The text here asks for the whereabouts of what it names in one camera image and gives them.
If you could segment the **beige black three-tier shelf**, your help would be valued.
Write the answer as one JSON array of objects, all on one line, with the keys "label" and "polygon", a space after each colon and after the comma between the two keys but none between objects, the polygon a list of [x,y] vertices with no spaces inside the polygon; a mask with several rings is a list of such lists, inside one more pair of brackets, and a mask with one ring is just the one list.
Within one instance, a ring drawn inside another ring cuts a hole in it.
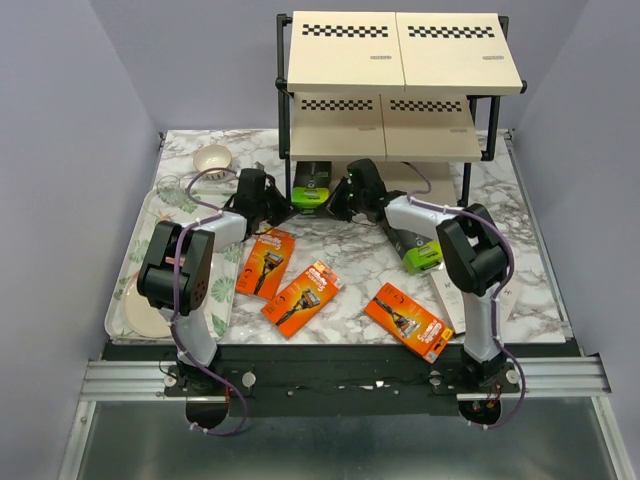
[{"label": "beige black three-tier shelf", "polygon": [[466,203],[494,159],[501,100],[520,95],[498,13],[296,11],[276,18],[278,148],[286,166],[373,160],[394,188],[430,176],[431,198]]}]

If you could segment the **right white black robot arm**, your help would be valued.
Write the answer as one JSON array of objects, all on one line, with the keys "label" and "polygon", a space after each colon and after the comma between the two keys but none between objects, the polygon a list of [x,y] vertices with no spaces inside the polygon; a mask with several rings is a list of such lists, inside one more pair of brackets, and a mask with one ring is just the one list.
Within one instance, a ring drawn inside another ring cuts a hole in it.
[{"label": "right white black robot arm", "polygon": [[374,162],[363,158],[347,166],[326,199],[303,194],[292,200],[305,214],[346,222],[362,214],[372,223],[437,240],[448,276],[463,297],[460,379],[480,392],[499,382],[511,365],[499,339],[499,294],[514,274],[513,250],[484,205],[451,207],[421,200],[422,194],[389,190]]}]

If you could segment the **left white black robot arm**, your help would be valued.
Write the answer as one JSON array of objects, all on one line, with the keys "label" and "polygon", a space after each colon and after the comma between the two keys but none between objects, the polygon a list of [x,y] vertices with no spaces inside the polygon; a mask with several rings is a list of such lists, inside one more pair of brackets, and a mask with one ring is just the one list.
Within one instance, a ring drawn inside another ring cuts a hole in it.
[{"label": "left white black robot arm", "polygon": [[213,214],[182,225],[161,221],[155,227],[137,276],[137,292],[159,311],[177,347],[178,363],[189,367],[187,382],[201,395],[220,385],[237,388],[212,364],[217,344],[208,331],[203,303],[209,293],[213,254],[258,233],[261,224],[276,227],[297,210],[277,188],[275,178],[259,168],[233,172],[235,192],[219,208],[192,194],[195,183],[218,169],[197,174],[185,195]]}]

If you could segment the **black green razor box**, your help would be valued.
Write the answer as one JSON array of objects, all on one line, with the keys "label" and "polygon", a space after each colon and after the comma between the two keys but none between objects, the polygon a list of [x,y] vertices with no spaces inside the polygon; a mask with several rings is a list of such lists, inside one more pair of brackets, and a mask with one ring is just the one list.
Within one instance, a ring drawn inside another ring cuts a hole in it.
[{"label": "black green razor box", "polygon": [[443,260],[437,240],[407,230],[385,228],[388,240],[409,274],[437,267]]},{"label": "black green razor box", "polygon": [[296,164],[291,201],[303,212],[313,212],[324,203],[330,192],[330,161],[303,161]]}]

